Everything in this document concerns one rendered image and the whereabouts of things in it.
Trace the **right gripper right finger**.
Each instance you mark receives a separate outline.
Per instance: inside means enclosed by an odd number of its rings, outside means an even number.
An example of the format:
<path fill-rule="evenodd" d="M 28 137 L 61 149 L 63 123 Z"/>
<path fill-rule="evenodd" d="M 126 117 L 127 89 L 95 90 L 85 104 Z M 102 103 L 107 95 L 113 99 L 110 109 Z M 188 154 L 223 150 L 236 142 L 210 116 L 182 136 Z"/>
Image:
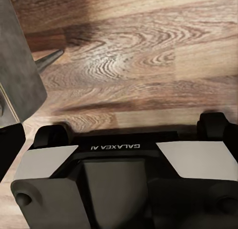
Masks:
<path fill-rule="evenodd" d="M 238 162 L 238 125 L 226 123 L 222 141 L 229 149 L 235 160 Z"/>

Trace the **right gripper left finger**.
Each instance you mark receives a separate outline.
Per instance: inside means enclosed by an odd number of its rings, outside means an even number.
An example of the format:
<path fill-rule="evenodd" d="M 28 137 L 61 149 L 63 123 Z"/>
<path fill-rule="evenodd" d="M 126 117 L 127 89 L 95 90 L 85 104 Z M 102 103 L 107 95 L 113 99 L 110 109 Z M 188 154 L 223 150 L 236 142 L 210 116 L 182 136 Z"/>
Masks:
<path fill-rule="evenodd" d="M 0 128 L 0 182 L 26 142 L 21 123 Z"/>

